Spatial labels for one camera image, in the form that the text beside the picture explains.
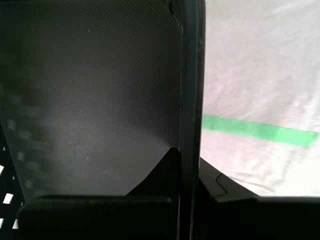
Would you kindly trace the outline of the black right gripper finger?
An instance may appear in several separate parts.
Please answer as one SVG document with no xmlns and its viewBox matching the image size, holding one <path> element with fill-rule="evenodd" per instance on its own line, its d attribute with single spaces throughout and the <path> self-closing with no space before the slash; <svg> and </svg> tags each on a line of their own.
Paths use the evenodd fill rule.
<svg viewBox="0 0 320 240">
<path fill-rule="evenodd" d="M 125 196 L 49 195 L 18 212 L 24 240 L 174 240 L 181 155 L 171 148 Z"/>
<path fill-rule="evenodd" d="M 259 196 L 200 159 L 194 208 L 194 239 L 319 238 L 318 197 Z"/>
</svg>

